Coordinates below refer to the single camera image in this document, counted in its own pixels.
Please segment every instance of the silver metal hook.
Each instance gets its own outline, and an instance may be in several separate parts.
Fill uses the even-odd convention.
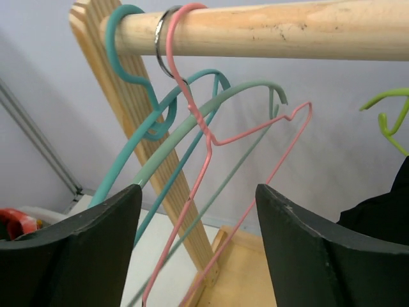
[[[168,15],[173,14],[174,12],[177,12],[181,8],[181,5],[175,5],[172,6],[170,9],[168,9],[159,19],[158,25],[156,26],[155,30],[155,52],[156,52],[156,59],[158,60],[159,67],[163,70],[163,72],[170,78],[174,79],[173,74],[170,72],[170,70],[165,66],[165,63],[162,60],[162,56],[160,55],[160,34],[162,32],[162,28],[164,25],[164,22],[166,21],[166,17]],[[183,82],[189,86],[187,81],[183,79]]]

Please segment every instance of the wooden clothes rack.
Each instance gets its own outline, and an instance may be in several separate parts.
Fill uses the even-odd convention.
[[[124,133],[129,138],[152,112],[145,89],[122,81],[112,70],[104,33],[119,0],[77,0],[70,25]],[[174,53],[184,56],[409,60],[409,0],[339,0],[268,4],[195,10],[176,28]],[[160,13],[125,17],[116,31],[116,48],[125,70],[148,78],[141,55],[155,54],[154,37]],[[160,42],[165,50],[165,35]],[[166,139],[142,140],[135,149],[143,165]],[[157,194],[179,163],[173,151],[152,176]],[[188,198],[183,172],[163,205],[175,223]],[[197,216],[194,203],[180,235]],[[198,272],[226,239],[222,226],[210,244],[198,223],[184,245]],[[191,297],[193,306],[275,306],[274,291],[261,237],[237,232],[217,265]]]

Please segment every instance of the lime green hanger hook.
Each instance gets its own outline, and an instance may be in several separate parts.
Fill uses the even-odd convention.
[[[375,96],[372,98],[367,104],[362,106],[359,111],[363,110],[368,110],[375,104],[377,104],[379,101],[381,101],[384,98],[387,97],[396,97],[396,96],[406,96],[406,102],[402,108],[402,111],[400,112],[392,130],[388,129],[388,119],[387,115],[385,113],[380,113],[378,115],[378,123],[379,123],[379,128],[381,130],[381,133],[383,136],[387,138],[388,141],[390,141],[402,154],[405,156],[409,156],[409,152],[407,152],[392,136],[398,131],[400,126],[403,123],[403,120],[405,119],[406,114],[409,112],[409,88],[396,88],[393,90],[385,91],[383,93],[380,93],[379,95]]]

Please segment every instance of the wooden dowel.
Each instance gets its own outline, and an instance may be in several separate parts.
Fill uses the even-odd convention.
[[[125,17],[121,54],[155,54],[161,13]],[[409,0],[338,0],[190,12],[178,25],[174,53],[184,56],[409,60]],[[100,25],[104,40],[107,19]],[[166,35],[162,35],[164,52]]]
[[[126,136],[130,138],[144,119],[153,111],[146,90],[139,85],[126,83],[120,79],[111,68],[104,46],[98,37],[98,27],[101,20],[121,5],[119,0],[77,0],[70,10],[70,25],[77,41],[96,77],[101,89],[112,107]],[[144,63],[140,56],[120,56],[124,69],[131,74],[148,79]],[[168,137],[166,134],[159,141],[143,139],[136,147],[135,153],[143,165]],[[162,192],[166,182],[179,163],[176,151],[172,151],[161,164],[150,182],[157,194]],[[181,172],[163,200],[163,206],[172,223],[176,223],[180,212],[189,197],[189,186],[185,175]],[[187,216],[180,228],[179,235],[195,220],[197,208],[194,203],[189,208]],[[203,227],[198,223],[183,242],[187,252],[198,271],[202,271],[213,256],[212,247]],[[212,286],[219,274],[218,265],[214,265],[205,281],[206,286]]]

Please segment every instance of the red object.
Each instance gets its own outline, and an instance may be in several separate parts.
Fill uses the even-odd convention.
[[[41,228],[41,221],[15,209],[0,209],[0,223],[6,225],[11,240],[35,232]]]

